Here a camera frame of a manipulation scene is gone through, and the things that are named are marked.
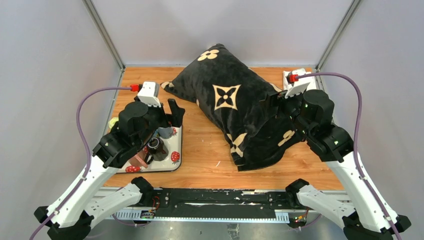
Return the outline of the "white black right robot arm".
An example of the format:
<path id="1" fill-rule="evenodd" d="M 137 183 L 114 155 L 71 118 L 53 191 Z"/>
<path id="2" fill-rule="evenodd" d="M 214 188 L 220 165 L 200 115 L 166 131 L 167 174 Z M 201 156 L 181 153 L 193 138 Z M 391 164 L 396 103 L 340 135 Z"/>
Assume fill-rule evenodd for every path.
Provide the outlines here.
<path id="1" fill-rule="evenodd" d="M 350 198 L 343 203 L 318 191 L 304 179 L 286 187 L 286 204 L 311 208 L 338 225 L 349 240 L 399 238 L 412 224 L 390 208 L 368 175 L 349 133 L 333 123 L 335 104 L 322 90 L 307 90 L 290 97 L 287 91 L 267 94 L 261 101 L 277 109 L 294 124 L 303 142 L 336 175 Z"/>

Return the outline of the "black mug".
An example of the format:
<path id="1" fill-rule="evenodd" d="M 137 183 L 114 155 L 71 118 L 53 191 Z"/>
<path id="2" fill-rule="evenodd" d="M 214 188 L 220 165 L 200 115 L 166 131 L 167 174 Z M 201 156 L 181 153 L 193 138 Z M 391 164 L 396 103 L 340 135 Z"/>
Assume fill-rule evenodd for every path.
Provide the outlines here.
<path id="1" fill-rule="evenodd" d="M 146 153 L 144 161 L 148 165 L 150 165 L 153 161 L 164 161 L 169 153 L 165 143 L 159 137 L 152 137 L 143 150 Z"/>

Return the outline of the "brown pink mug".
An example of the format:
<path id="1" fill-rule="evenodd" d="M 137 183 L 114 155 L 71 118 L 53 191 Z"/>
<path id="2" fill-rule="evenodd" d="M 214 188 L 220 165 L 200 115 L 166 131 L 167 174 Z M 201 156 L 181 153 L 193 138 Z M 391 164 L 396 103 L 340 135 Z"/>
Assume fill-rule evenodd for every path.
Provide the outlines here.
<path id="1" fill-rule="evenodd" d="M 145 169 L 148 168 L 148 164 L 145 162 L 146 152 L 142 149 L 138 153 L 136 153 L 133 157 L 131 157 L 128 162 L 132 166 L 143 167 Z"/>

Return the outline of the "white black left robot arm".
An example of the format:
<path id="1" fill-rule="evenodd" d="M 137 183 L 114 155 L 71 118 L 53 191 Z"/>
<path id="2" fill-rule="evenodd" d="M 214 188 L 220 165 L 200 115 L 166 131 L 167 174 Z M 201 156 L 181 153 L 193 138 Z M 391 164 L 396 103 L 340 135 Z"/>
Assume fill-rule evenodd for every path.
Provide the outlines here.
<path id="1" fill-rule="evenodd" d="M 153 187 L 143 177 L 134 178 L 121 190 L 96 202 L 92 198 L 104 183 L 124 169 L 140 153 L 154 159 L 170 160 L 182 148 L 179 129 L 185 109 L 169 99 L 165 113 L 157 100 L 135 100 L 125 106 L 117 120 L 93 150 L 87 163 L 67 190 L 51 205 L 40 206 L 34 216 L 47 227 L 52 240 L 83 240 L 102 220 L 130 205 L 150 207 Z"/>

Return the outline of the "white strawberry tray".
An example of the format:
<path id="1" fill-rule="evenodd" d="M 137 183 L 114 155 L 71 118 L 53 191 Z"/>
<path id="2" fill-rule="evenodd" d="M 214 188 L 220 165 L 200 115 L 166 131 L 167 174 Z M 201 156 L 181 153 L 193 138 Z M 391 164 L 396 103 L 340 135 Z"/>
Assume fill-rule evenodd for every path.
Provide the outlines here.
<path id="1" fill-rule="evenodd" d="M 172 172 L 177 170 L 182 164 L 182 141 L 183 141 L 183 128 L 176 127 L 174 128 L 174 136 L 169 139 L 163 139 L 159 136 L 156 131 L 152 137 L 157 137 L 163 140 L 164 145 L 168 150 L 168 156 L 163 161 L 153 161 L 151 164 L 148 164 L 148 168 L 133 166 L 129 163 L 124 164 L 124 166 L 118 170 L 119 174 L 124 173 L 141 173 L 141 172 Z"/>

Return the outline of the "green octagonal mug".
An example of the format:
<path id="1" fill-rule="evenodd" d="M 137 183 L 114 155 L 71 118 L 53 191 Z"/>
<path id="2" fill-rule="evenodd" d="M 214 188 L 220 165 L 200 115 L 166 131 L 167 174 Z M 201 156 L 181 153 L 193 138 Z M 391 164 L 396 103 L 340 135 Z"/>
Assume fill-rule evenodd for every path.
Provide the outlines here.
<path id="1" fill-rule="evenodd" d="M 118 117 L 112 117 L 108 122 L 109 132 L 116 131 L 119 128 L 119 118 Z"/>

